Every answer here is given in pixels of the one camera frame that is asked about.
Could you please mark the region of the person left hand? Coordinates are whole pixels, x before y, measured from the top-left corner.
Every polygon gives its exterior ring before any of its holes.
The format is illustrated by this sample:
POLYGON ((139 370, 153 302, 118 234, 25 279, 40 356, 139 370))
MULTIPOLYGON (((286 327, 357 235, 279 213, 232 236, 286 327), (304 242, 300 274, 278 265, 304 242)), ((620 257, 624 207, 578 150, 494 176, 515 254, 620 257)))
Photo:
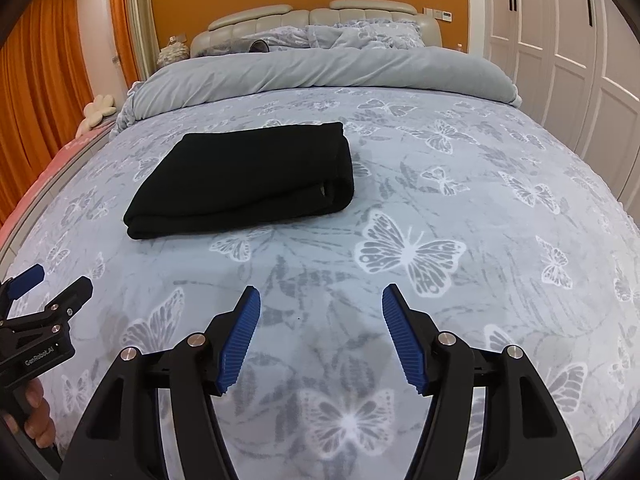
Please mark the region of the person left hand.
POLYGON ((26 386, 25 399, 32 408, 26 422, 20 425, 11 415, 2 411, 4 421, 12 434, 17 434, 18 430, 23 429, 38 448, 50 448, 55 441, 55 424, 50 416, 50 404, 44 397, 43 386, 38 378, 31 380, 26 386))

